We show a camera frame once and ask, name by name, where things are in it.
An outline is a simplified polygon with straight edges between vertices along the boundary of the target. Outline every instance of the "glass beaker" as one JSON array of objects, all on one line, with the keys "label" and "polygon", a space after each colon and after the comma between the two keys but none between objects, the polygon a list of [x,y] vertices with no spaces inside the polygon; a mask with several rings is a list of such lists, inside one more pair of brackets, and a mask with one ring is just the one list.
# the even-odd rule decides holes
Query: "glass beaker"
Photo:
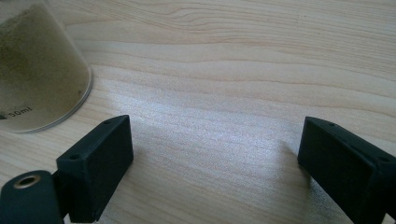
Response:
[{"label": "glass beaker", "polygon": [[0,1],[0,130],[50,127],[88,96],[91,68],[47,1]]}]

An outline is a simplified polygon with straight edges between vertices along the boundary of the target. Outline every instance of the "light wood grain surface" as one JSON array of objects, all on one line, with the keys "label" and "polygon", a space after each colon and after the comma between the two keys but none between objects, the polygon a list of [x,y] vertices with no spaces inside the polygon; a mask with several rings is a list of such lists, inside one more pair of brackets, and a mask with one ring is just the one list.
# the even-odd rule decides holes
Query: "light wood grain surface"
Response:
[{"label": "light wood grain surface", "polygon": [[99,223],[351,223],[297,165],[304,117],[396,156],[394,0],[50,3],[92,92],[53,128],[0,133],[0,186],[128,114],[134,163]]}]

